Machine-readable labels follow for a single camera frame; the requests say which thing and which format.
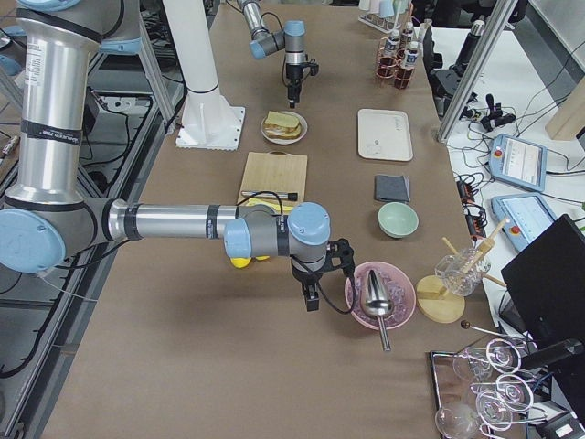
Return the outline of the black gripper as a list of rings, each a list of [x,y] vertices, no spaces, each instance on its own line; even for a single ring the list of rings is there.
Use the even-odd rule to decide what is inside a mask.
[[[287,88],[289,107],[294,108],[300,102],[300,86],[305,74],[316,76],[318,63],[316,59],[305,58],[300,64],[293,64],[284,58],[282,64],[282,84]]]
[[[307,312],[319,310],[318,284],[325,273],[341,270],[347,279],[355,277],[354,250],[347,239],[328,241],[319,251],[316,262],[309,262],[305,255],[291,256],[292,275],[303,287]]]

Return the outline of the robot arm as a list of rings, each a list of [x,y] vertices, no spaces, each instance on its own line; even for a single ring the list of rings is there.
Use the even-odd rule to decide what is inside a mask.
[[[319,65],[309,59],[305,50],[305,23],[302,20],[286,21],[279,31],[270,31],[258,1],[238,1],[250,31],[250,52],[255,59],[264,59],[280,50],[284,51],[282,82],[287,89],[287,100],[294,108],[301,100],[305,76],[315,76]]]
[[[80,149],[89,131],[84,122],[99,97],[88,86],[91,58],[99,53],[139,55],[162,115],[182,116],[181,147],[235,150],[245,111],[221,94],[205,7],[200,1],[164,4],[183,75],[183,106],[166,98],[136,1],[22,1],[16,19],[27,39],[21,144],[17,180],[1,209],[1,262],[16,272],[61,268],[89,248],[120,247],[148,237],[223,240],[232,259],[286,256],[301,283],[306,308],[314,311],[325,293],[321,277],[355,272],[346,240],[332,240],[330,218],[315,203],[292,209],[226,205],[148,205],[121,199],[120,174],[134,137],[108,159],[110,177],[96,177],[97,197],[80,193]]]

